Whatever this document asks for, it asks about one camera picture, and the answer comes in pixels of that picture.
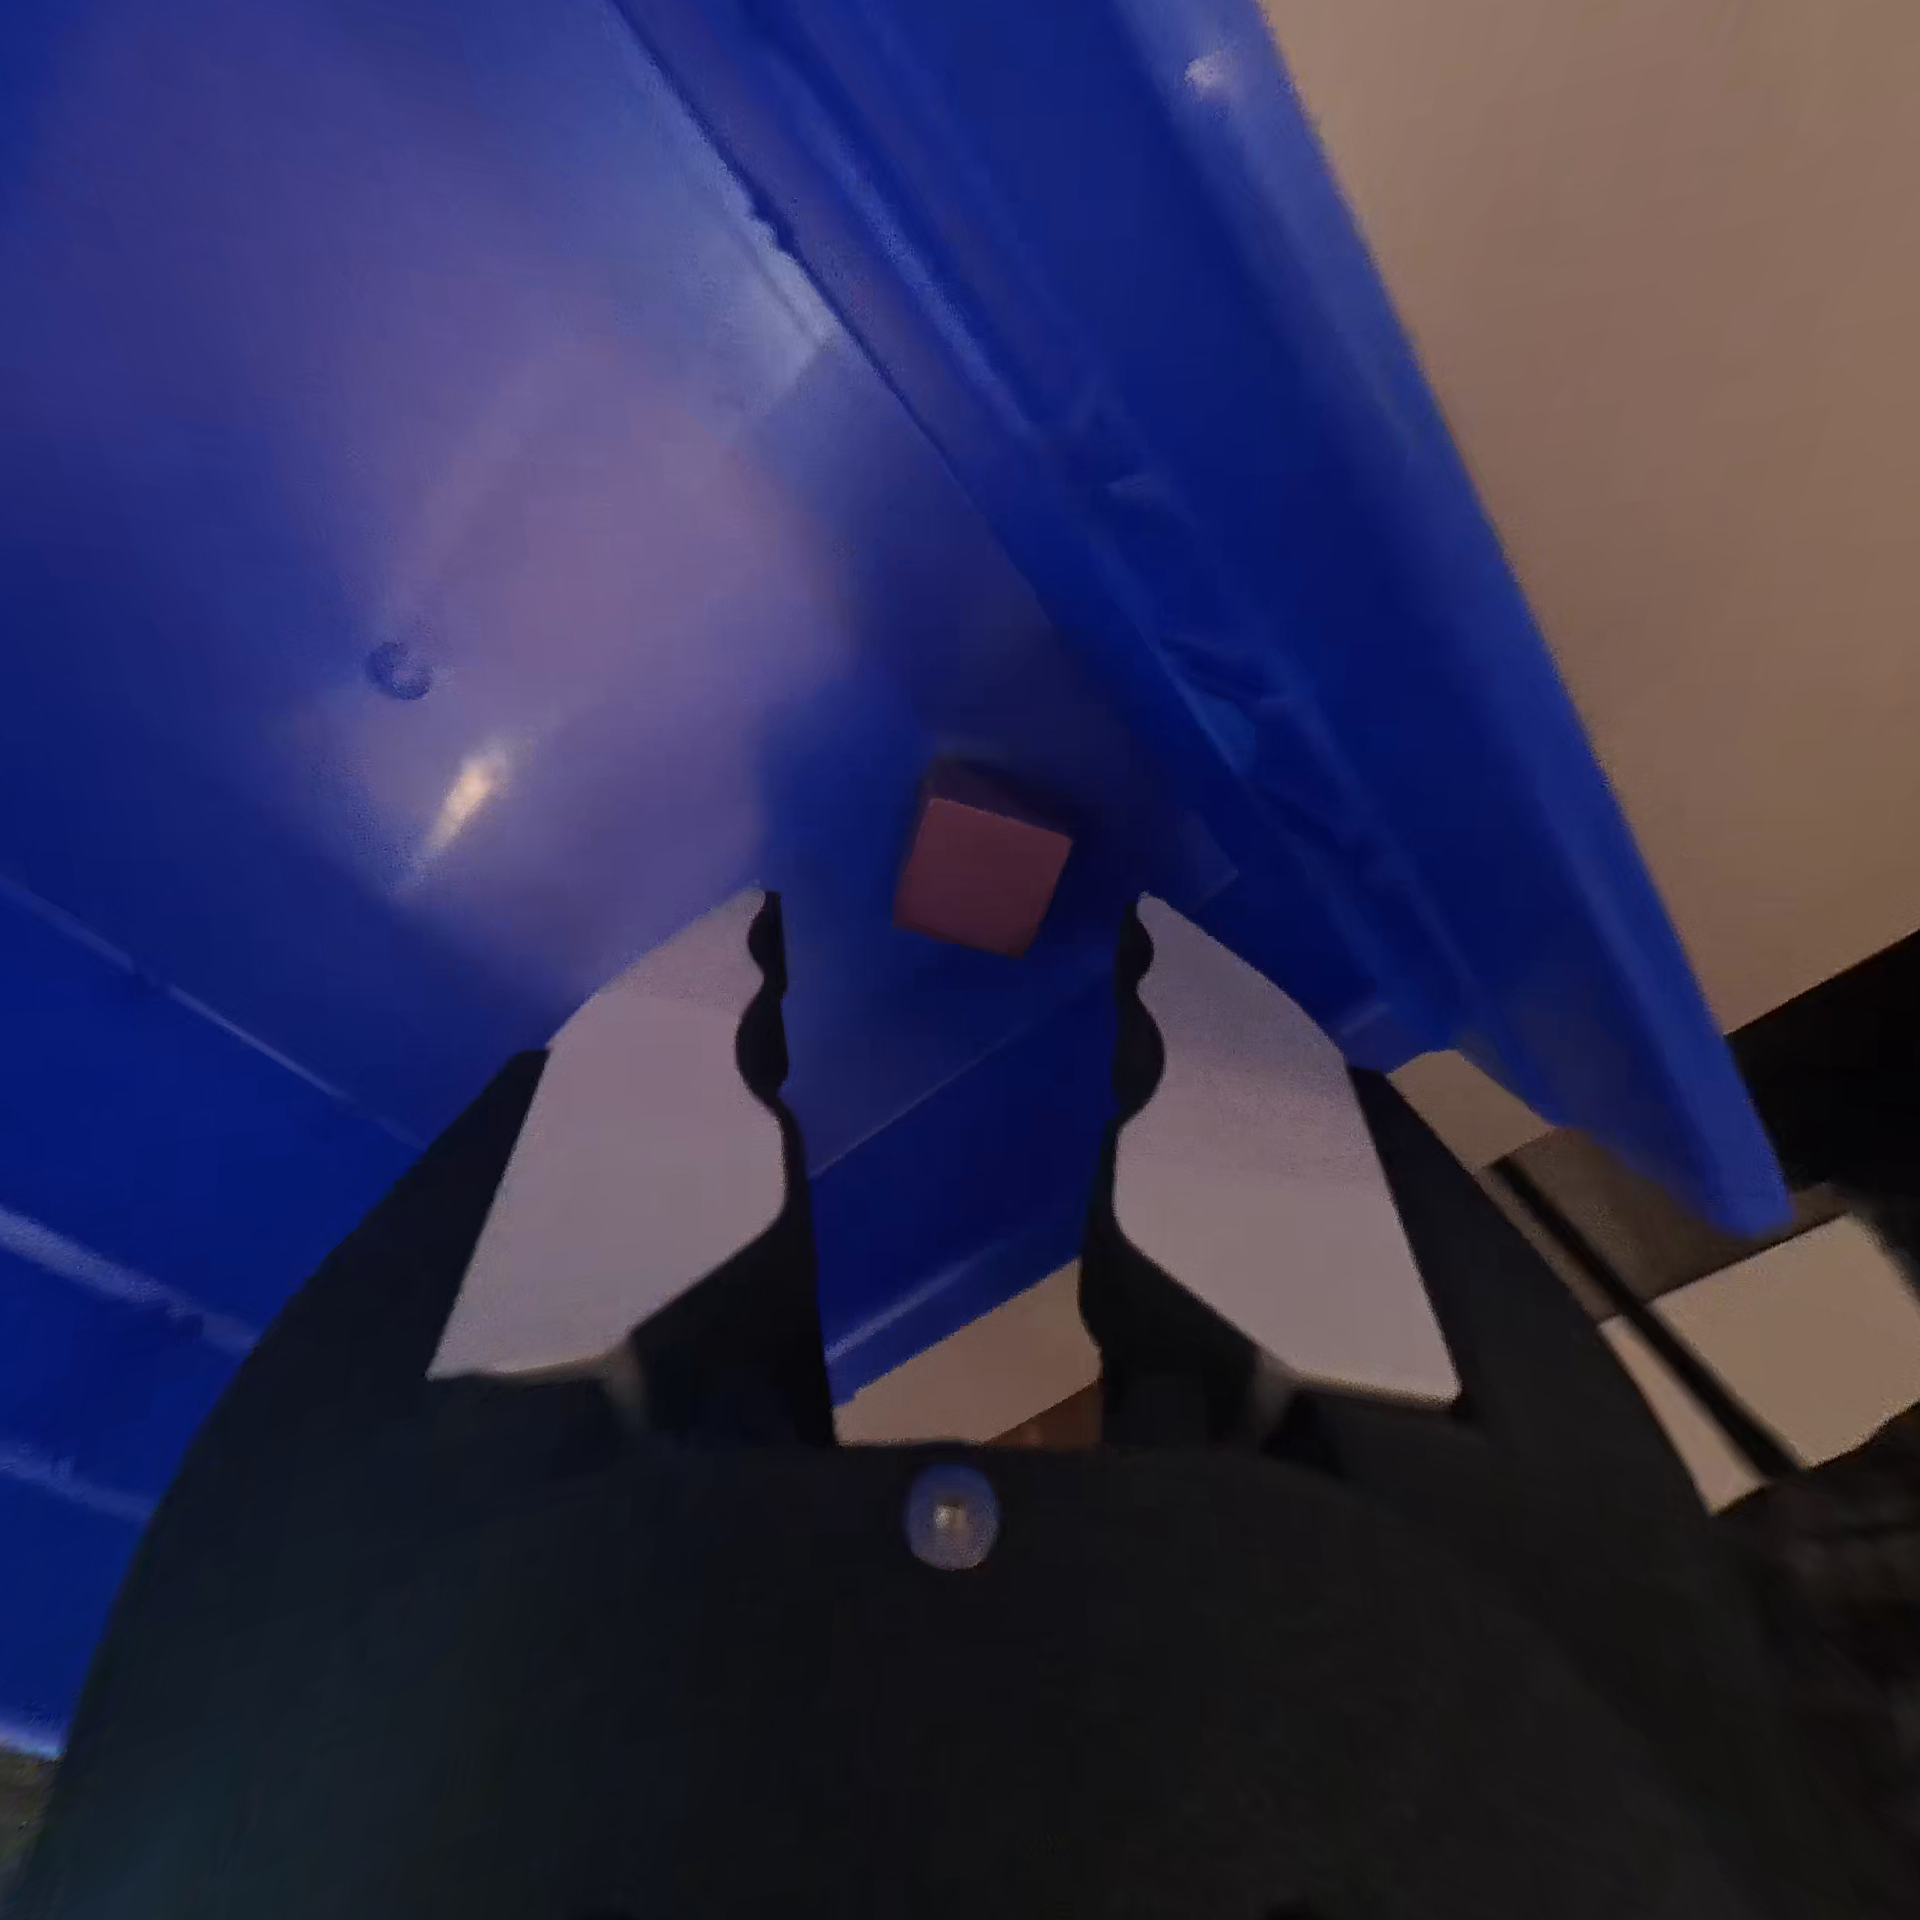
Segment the purple cube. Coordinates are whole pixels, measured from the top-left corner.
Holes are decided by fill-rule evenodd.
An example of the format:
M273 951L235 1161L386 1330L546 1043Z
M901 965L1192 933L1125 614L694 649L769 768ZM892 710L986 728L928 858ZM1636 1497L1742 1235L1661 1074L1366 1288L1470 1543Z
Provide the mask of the purple cube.
M973 953L1026 954L1073 846L1053 809L968 759L938 759L920 785L894 925Z

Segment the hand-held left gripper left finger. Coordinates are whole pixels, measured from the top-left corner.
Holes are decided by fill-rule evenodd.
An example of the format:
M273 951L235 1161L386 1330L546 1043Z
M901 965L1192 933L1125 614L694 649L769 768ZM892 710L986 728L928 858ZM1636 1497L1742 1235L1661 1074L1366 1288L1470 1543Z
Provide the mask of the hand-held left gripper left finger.
M780 898L741 891L565 1021L429 1378L578 1373L777 1225L785 983Z

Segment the blue plastic bin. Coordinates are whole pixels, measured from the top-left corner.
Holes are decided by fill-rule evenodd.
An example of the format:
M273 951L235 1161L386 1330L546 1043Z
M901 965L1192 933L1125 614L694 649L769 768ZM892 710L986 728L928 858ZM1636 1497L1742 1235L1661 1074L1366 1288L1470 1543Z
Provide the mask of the blue plastic bin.
M1257 5L4 5L4 1741L252 1338L752 881L832 1383L1067 1262L1114 921L1786 1182ZM894 925L954 757L1070 824Z

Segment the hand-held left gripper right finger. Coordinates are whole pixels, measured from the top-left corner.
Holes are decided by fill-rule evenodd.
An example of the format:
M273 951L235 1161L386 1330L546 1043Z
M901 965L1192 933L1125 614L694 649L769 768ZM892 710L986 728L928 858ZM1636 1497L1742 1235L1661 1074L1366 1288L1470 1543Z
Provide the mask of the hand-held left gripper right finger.
M1114 965L1083 1235L1107 1413L1451 1409L1460 1379L1352 1069L1276 983L1140 896Z

